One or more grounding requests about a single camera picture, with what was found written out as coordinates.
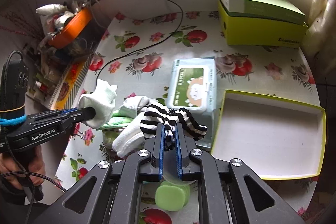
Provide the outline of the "person's left hand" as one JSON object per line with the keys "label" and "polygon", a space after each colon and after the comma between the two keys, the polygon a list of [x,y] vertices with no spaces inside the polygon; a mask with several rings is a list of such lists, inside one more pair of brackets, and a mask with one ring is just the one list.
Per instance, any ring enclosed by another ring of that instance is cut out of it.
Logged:
{"label": "person's left hand", "polygon": [[[8,173],[8,172],[14,172],[21,170],[19,168],[19,165],[14,161],[13,157],[8,153],[2,153],[1,154],[1,174]],[[33,173],[38,173],[45,175],[45,163],[43,161],[43,155],[42,155],[42,146],[38,145],[34,148],[34,157],[30,161],[28,166],[28,171]],[[7,176],[6,180],[17,190],[23,190],[23,187],[18,181],[18,177],[21,177],[22,175],[13,175],[13,176]],[[40,186],[45,180],[40,177],[30,176],[31,181],[33,182],[34,186]]]}

